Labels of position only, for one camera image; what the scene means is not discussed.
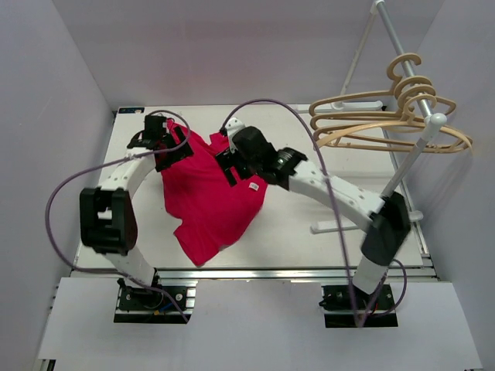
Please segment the red t shirt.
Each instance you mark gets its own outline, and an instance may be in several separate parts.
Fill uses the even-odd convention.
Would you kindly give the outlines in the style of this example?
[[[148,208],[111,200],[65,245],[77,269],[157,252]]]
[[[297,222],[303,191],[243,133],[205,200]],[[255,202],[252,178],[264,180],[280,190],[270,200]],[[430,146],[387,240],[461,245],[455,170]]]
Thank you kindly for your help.
[[[193,132],[193,155],[161,172],[165,208],[181,220],[174,235],[191,262],[201,267],[236,243],[260,212],[268,188],[257,175],[229,185],[214,156],[229,147],[220,133],[206,142]]]

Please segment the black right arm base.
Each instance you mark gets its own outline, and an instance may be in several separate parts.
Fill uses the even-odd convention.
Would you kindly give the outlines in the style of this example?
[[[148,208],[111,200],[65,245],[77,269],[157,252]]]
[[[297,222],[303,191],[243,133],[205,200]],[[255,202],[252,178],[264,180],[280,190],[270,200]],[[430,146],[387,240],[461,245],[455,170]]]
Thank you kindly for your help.
[[[323,310],[326,328],[355,328],[350,293],[347,285],[327,285],[322,287],[323,298],[319,302]],[[381,289],[376,304],[369,311],[364,328],[397,328],[398,318],[391,286]]]

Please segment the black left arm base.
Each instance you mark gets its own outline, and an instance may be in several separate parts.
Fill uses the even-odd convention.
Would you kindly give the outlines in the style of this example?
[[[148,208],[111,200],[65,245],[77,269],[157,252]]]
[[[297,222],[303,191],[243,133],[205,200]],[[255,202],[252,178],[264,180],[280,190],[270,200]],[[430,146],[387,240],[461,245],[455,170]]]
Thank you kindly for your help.
[[[114,311],[117,324],[181,324],[186,321],[172,301],[162,293],[131,286],[124,278],[117,280],[118,298]],[[158,285],[175,300],[184,316],[190,319],[193,312],[196,289],[192,286]]]

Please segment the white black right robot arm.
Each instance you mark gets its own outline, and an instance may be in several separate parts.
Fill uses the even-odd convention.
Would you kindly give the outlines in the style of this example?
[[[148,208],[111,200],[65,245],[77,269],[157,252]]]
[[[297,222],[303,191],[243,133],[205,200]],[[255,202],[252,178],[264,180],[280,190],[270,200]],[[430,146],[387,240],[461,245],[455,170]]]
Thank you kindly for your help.
[[[333,175],[324,174],[307,156],[293,148],[275,149],[261,131],[235,117],[220,129],[227,149],[215,159],[228,183],[256,175],[271,186],[306,196],[364,231],[362,258],[349,289],[350,301],[367,308],[377,299],[377,286],[411,231],[403,195],[367,191]]]

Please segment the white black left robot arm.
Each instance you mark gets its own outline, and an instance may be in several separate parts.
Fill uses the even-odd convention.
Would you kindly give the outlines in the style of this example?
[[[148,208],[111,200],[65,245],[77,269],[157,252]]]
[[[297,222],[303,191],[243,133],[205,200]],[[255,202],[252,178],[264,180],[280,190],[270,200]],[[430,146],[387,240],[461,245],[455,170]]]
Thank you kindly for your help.
[[[132,198],[151,172],[160,173],[193,155],[191,130],[178,126],[171,111],[145,115],[144,128],[127,145],[123,162],[94,188],[80,192],[80,237],[128,280],[141,284],[137,299],[146,308],[162,303],[163,289],[153,283],[156,269],[137,247],[138,224]]]

